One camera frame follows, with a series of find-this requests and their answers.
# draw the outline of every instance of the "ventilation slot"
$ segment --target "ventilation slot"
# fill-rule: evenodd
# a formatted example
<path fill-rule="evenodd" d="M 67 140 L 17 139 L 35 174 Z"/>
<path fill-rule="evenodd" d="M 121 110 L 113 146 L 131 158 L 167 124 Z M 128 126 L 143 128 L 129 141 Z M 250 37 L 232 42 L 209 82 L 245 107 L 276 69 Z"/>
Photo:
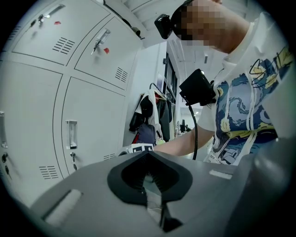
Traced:
<path fill-rule="evenodd" d="M 104 161 L 111 159 L 115 154 L 104 156 Z"/>
<path fill-rule="evenodd" d="M 10 33 L 10 35 L 9 35 L 9 37 L 8 37 L 7 40 L 13 40 L 13 39 L 16 37 L 17 33 L 19 32 L 20 28 L 21 28 L 20 26 L 16 26 L 16 27 L 12 30 L 12 32 Z"/>
<path fill-rule="evenodd" d="M 126 82 L 126 80 L 128 79 L 128 73 L 126 71 L 123 71 L 121 68 L 117 68 L 115 78 L 121 80 L 122 82 Z"/>
<path fill-rule="evenodd" d="M 39 169 L 42 174 L 42 177 L 45 180 L 56 179 L 59 177 L 54 166 L 39 166 Z"/>
<path fill-rule="evenodd" d="M 53 50 L 63 54 L 68 54 L 74 46 L 74 44 L 75 42 L 61 37 L 54 45 Z"/>

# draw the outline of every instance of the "black strap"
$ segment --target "black strap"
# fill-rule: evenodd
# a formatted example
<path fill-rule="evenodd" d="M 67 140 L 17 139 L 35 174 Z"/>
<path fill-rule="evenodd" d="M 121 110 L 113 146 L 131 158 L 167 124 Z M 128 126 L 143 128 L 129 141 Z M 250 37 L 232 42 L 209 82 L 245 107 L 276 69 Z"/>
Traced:
<path fill-rule="evenodd" d="M 156 133 L 157 133 L 157 135 L 161 138 L 161 135 L 160 135 L 160 133 L 156 130 Z"/>

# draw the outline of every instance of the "person's arm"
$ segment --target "person's arm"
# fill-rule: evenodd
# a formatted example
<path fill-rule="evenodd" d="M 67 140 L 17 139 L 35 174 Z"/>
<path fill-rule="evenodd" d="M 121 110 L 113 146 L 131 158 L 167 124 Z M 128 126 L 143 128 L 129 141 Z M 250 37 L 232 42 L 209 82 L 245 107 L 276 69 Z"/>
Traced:
<path fill-rule="evenodd" d="M 214 135 L 213 131 L 208 131 L 197 125 L 198 148 L 204 146 Z M 154 151 L 161 151 L 174 156 L 184 156 L 194 151 L 195 130 L 178 137 L 177 139 L 154 147 Z"/>

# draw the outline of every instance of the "patterned t-shirt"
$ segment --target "patterned t-shirt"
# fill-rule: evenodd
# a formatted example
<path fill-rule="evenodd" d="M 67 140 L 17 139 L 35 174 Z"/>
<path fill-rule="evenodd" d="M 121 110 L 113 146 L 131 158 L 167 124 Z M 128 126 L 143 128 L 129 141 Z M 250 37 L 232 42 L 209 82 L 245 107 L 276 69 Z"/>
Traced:
<path fill-rule="evenodd" d="M 277 24 L 263 12 L 222 64 L 214 80 L 216 103 L 203 107 L 198 125 L 215 132 L 205 161 L 238 165 L 277 138 L 262 101 L 295 63 Z"/>

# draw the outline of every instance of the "person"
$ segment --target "person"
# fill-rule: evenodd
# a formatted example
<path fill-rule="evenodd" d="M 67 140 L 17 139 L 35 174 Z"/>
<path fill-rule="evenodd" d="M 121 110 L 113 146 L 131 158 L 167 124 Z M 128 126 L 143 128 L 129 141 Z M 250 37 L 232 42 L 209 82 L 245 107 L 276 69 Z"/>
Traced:
<path fill-rule="evenodd" d="M 197 123 L 198 148 L 213 136 L 204 161 L 238 165 L 277 138 L 262 101 L 282 83 L 294 57 L 277 24 L 262 12 L 253 23 L 228 10 L 220 0 L 194 0 L 183 8 L 182 32 L 192 40 L 227 53 L 214 79 L 213 104 L 203 107 Z M 194 151 L 195 130 L 156 146 L 155 151 L 183 156 Z"/>

